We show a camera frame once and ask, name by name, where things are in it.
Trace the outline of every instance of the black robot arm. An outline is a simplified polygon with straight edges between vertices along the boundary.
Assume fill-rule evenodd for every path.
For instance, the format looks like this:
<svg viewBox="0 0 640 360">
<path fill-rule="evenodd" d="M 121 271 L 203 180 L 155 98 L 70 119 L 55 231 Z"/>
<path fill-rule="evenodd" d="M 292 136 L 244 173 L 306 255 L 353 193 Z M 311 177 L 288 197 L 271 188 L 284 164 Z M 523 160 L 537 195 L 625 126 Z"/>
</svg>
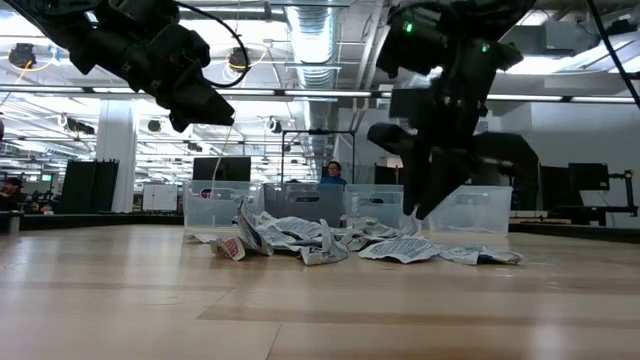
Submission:
<svg viewBox="0 0 640 360">
<path fill-rule="evenodd" d="M 404 68 L 442 73 L 428 88 L 392 93 L 390 116 L 406 118 L 410 135 L 390 124 L 376 124 L 368 138 L 400 155 L 406 171 L 404 213 L 424 219 L 478 169 L 484 153 L 500 155 L 503 138 L 478 142 L 474 131 L 497 70 L 520 62 L 522 54 L 499 40 L 533 6 L 533 0 L 469 0 L 443 4 L 415 2 L 389 13 L 389 34 L 376 65 L 390 77 Z M 531 150 L 508 149 L 528 154 Z"/>
<path fill-rule="evenodd" d="M 88 74 L 96 65 L 171 111 L 182 132 L 191 123 L 232 125 L 234 109 L 208 83 L 208 44 L 178 25 L 173 0 L 5 0 Z M 98 20 L 92 24 L 91 12 Z"/>
</svg>

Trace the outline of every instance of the pillar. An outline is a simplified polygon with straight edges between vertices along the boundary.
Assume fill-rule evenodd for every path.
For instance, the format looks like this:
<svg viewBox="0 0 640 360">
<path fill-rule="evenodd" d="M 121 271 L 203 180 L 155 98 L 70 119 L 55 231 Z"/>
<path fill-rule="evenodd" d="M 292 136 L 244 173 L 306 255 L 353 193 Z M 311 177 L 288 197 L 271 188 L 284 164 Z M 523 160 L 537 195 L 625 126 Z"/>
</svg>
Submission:
<svg viewBox="0 0 640 360">
<path fill-rule="evenodd" d="M 96 160 L 118 160 L 118 177 L 111 211 L 133 210 L 133 184 L 136 176 L 138 122 L 133 116 L 133 102 L 102 100 L 98 122 Z"/>
</svg>

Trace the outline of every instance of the desk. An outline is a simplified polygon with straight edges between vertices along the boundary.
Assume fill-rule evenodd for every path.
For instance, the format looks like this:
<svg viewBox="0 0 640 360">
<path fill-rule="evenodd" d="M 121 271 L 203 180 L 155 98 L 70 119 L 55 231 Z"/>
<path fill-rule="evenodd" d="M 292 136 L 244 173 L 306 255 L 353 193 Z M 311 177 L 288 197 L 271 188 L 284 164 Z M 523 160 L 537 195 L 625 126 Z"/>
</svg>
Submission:
<svg viewBox="0 0 640 360">
<path fill-rule="evenodd" d="M 182 230 L 0 242 L 0 357 L 640 359 L 637 245 L 511 234 L 522 266 L 351 256 L 304 267 L 286 255 L 217 259 Z"/>
</svg>

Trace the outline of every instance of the transparent container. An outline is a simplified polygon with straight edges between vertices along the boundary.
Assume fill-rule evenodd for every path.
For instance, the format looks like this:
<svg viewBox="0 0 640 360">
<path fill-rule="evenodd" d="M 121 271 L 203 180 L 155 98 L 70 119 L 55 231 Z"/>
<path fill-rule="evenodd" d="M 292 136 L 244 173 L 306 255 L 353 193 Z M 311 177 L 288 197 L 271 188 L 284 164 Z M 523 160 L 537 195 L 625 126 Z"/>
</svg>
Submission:
<svg viewBox="0 0 640 360">
<path fill-rule="evenodd" d="M 506 236 L 511 192 L 511 187 L 503 186 L 461 186 L 429 214 L 429 232 Z"/>
<path fill-rule="evenodd" d="M 343 205 L 343 185 L 334 184 L 266 184 L 265 211 L 282 218 L 295 216 L 309 221 L 324 219 L 331 227 L 340 227 Z"/>
<path fill-rule="evenodd" d="M 259 213 L 260 184 L 237 181 L 192 181 L 184 190 L 184 225 L 187 229 L 231 227 L 242 200 Z"/>
<path fill-rule="evenodd" d="M 357 218 L 370 217 L 398 228 L 402 194 L 402 185 L 347 185 L 344 190 L 347 226 Z"/>
</svg>

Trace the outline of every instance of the ceiling pipe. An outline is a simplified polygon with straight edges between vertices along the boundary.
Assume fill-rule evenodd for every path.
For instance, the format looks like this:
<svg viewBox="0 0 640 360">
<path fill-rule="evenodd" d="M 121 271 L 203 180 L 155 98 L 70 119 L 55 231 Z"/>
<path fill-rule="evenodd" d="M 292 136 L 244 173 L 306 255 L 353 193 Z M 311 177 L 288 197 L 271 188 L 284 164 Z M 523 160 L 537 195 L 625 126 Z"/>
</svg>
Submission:
<svg viewBox="0 0 640 360">
<path fill-rule="evenodd" d="M 335 44 L 338 40 L 336 23 L 337 11 L 328 7 L 289 7 L 286 9 L 291 27 L 291 46 L 294 58 L 303 64 L 331 65 L 335 58 Z M 300 87 L 305 90 L 334 89 L 336 70 L 323 67 L 296 68 Z M 308 129 L 335 129 L 337 125 L 337 103 L 304 102 L 304 116 Z M 313 157 L 324 158 L 327 154 L 326 136 L 310 136 L 309 146 Z M 322 163 L 316 163 L 316 171 L 321 172 Z"/>
<path fill-rule="evenodd" d="M 378 0 L 375 3 L 375 7 L 373 9 L 373 13 L 371 14 L 371 28 L 369 29 L 369 34 L 364 43 L 364 50 L 362 51 L 362 58 L 360 59 L 360 66 L 358 67 L 358 73 L 356 75 L 356 81 L 353 85 L 354 89 L 359 89 L 362 84 L 362 79 L 364 78 L 365 71 L 367 69 L 367 64 L 369 63 L 369 57 L 371 56 L 371 49 L 373 48 L 373 43 L 376 38 L 376 34 L 378 32 L 378 24 L 380 23 L 380 18 L 382 17 L 382 7 L 384 5 L 384 0 Z"/>
</svg>

